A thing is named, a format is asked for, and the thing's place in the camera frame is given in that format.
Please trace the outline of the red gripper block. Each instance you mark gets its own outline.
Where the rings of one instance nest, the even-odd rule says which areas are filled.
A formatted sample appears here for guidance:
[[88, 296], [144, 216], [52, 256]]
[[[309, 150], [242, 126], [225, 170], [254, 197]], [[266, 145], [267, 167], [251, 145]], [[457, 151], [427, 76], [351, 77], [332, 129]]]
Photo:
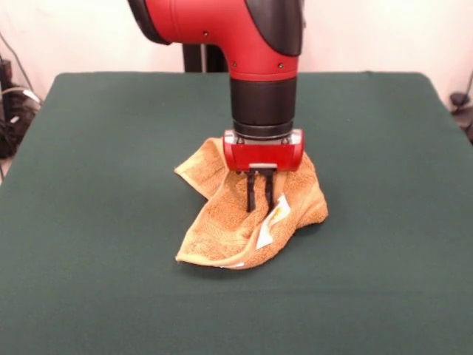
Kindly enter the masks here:
[[222, 148], [229, 170], [245, 172], [247, 178], [247, 212], [255, 209], [254, 184], [257, 169], [263, 169], [265, 197], [268, 211], [274, 207], [274, 174], [276, 171], [295, 171], [302, 162], [304, 133], [293, 129], [288, 136], [274, 140], [249, 140], [226, 130], [222, 137]]

